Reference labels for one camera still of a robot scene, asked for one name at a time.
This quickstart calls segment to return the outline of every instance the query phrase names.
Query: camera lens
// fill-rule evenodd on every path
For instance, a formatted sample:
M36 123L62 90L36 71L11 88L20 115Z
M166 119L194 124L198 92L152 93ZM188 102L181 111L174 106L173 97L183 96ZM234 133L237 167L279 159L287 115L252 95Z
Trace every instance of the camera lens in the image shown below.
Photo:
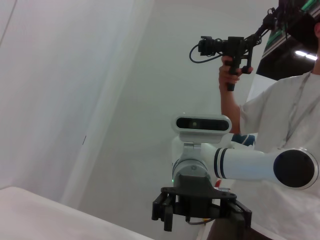
M176 121L176 126L180 129L226 131L229 123L225 120L180 117Z

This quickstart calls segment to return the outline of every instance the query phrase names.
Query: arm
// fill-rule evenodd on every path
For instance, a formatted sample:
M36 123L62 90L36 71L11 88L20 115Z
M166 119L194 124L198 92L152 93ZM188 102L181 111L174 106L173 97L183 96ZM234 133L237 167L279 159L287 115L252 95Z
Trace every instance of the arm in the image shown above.
M221 95L221 113L227 116L232 122L232 134L240 133L240 107L236 103L232 91L227 90L227 83L236 84L239 76L242 74L241 69L237 69L238 75L229 74L230 66L225 65L225 61L232 61L230 56L222 57L223 65L219 69L219 89Z

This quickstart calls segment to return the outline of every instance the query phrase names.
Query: lanyard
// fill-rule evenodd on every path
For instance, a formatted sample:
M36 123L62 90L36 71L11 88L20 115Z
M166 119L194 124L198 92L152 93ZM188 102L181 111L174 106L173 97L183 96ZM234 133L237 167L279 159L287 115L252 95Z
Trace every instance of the lanyard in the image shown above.
M293 124L294 118L297 114L297 110L298 110L298 104L301 100L302 97L302 93L304 91L304 88L306 86L306 83L309 79L311 75L311 72L309 72L303 79L303 82L301 84L301 86L299 87L298 93L294 98L294 102L290 111L290 115L289 115L289 124L288 124L288 131L286 134L286 137L284 139L284 143L282 145L282 147L284 147L284 145L288 142L288 140L291 138L291 136L293 135L293 133L295 132L295 130L297 129L298 125L301 123L301 121L307 116L310 115L312 113L312 111L315 109L316 105L318 104L318 102L320 101L320 95L304 110L304 112L301 114L301 116L298 118L298 120Z

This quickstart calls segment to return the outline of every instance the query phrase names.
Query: hand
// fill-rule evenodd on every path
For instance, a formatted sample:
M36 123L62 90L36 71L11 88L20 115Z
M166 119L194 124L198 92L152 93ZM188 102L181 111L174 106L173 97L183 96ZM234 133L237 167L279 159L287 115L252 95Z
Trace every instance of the hand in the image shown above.
M236 72L237 75L231 75L229 73L230 66L226 65L226 61L232 62L232 57L230 56L223 56L221 58L223 65L219 68L219 84L220 89L227 90L227 83L236 84L239 81L239 77L242 75L242 70L237 68ZM253 67L249 68L249 73L253 71Z

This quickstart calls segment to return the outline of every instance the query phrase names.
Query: camera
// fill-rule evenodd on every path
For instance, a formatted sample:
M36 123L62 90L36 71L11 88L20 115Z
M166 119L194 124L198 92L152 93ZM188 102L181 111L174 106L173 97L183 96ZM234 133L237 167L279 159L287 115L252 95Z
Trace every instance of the camera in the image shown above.
M182 142L216 144L230 132L232 123L224 115L178 114L171 122Z

